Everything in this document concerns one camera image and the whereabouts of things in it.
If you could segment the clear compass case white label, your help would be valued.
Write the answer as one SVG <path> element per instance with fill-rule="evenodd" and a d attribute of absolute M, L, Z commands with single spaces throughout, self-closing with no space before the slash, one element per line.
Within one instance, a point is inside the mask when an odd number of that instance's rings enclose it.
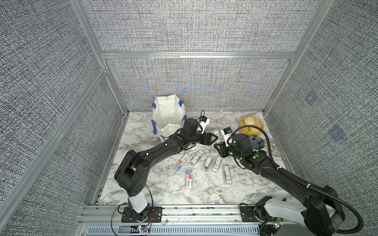
<path fill-rule="evenodd" d="M 217 173 L 220 168 L 221 162 L 222 162 L 222 158 L 220 156 L 217 157 L 211 171 L 213 171 L 214 173 Z"/>

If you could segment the clear compass case barcode label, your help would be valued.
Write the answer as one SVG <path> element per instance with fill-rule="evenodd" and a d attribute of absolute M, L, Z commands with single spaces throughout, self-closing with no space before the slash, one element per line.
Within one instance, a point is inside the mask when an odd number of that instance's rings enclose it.
<path fill-rule="evenodd" d="M 232 185 L 232 178 L 231 178 L 231 172 L 229 165 L 223 165 L 223 175 L 224 175 L 224 181 L 226 185 Z"/>

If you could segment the small clear compass case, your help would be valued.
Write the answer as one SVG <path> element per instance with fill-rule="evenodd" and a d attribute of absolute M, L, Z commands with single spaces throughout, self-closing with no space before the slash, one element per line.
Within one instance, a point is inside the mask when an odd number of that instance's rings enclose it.
<path fill-rule="evenodd" d="M 212 163 L 212 158 L 211 157 L 208 157 L 206 158 L 205 162 L 204 162 L 204 170 L 207 171 L 210 167 Z"/>

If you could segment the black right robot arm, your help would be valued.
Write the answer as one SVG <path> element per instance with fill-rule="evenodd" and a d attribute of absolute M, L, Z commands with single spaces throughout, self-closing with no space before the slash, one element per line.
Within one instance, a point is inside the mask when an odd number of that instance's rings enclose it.
<path fill-rule="evenodd" d="M 275 163 L 263 150 L 254 150 L 245 134 L 236 134 L 232 143 L 214 144 L 221 157 L 232 157 L 253 173 L 260 175 L 284 189 L 303 206 L 300 210 L 274 202 L 264 196 L 255 205 L 255 216 L 264 221 L 269 218 L 284 218 L 305 225 L 316 236 L 331 236 L 345 219 L 344 210 L 332 198 L 335 190 L 325 186 L 316 192 L 309 182 L 297 177 Z"/>

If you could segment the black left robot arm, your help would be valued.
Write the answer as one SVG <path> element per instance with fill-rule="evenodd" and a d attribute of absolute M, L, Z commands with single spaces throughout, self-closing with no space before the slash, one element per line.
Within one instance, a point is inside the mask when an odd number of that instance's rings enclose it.
<path fill-rule="evenodd" d="M 129 197 L 137 196 L 146 186 L 149 171 L 164 159 L 186 151 L 190 145 L 213 145 L 219 138 L 211 132 L 198 130 L 199 121 L 189 118 L 184 126 L 171 134 L 163 143 L 148 150 L 130 150 L 125 155 L 114 179 Z"/>

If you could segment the compass case red label front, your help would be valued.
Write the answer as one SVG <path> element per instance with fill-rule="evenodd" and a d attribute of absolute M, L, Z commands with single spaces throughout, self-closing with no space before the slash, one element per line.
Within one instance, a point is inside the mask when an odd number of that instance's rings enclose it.
<path fill-rule="evenodd" d="M 186 169 L 186 189 L 193 188 L 193 169 Z"/>

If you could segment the compass case red label blue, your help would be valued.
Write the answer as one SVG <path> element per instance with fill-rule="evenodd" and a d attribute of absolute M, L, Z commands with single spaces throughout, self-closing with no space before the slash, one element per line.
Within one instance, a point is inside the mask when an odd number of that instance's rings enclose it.
<path fill-rule="evenodd" d="M 188 161 L 189 158 L 190 158 L 189 155 L 184 154 L 181 157 L 181 159 L 175 164 L 174 170 L 176 172 L 180 172 L 183 169 L 184 165 L 186 164 L 186 162 Z"/>

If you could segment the dark blue patterned bowl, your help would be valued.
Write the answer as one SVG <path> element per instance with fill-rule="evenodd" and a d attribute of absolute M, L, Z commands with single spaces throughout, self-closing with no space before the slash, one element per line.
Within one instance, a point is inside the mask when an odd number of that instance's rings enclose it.
<path fill-rule="evenodd" d="M 264 140 L 258 135 L 250 135 L 249 140 L 253 149 L 260 150 L 265 146 Z"/>

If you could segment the cream steamed bun far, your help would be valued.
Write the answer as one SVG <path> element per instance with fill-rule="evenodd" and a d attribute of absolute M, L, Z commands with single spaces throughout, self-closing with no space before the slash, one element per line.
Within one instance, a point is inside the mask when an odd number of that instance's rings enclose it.
<path fill-rule="evenodd" d="M 243 119 L 243 123 L 244 125 L 255 125 L 256 121 L 254 117 L 248 116 Z"/>

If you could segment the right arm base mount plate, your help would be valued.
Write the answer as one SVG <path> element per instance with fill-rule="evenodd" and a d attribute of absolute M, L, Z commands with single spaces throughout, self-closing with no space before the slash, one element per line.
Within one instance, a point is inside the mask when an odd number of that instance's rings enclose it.
<path fill-rule="evenodd" d="M 239 210 L 240 210 L 240 215 L 241 215 L 241 219 L 243 223 L 263 222 L 263 220 L 258 218 L 254 205 L 240 203 Z"/>

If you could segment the aluminium front rail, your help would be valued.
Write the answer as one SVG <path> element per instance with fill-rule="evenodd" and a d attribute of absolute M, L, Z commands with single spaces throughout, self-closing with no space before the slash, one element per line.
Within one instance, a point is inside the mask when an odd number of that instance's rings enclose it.
<path fill-rule="evenodd" d="M 76 236 L 258 236 L 261 221 L 239 205 L 162 205 L 158 222 L 123 223 L 123 206 L 85 206 Z"/>

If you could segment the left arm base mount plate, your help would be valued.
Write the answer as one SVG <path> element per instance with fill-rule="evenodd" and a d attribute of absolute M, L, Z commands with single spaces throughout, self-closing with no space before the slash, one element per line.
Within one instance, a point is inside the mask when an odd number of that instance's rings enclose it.
<path fill-rule="evenodd" d="M 141 213 L 136 213 L 130 207 L 124 207 L 121 222 L 122 223 L 161 223 L 163 207 L 147 207 Z"/>

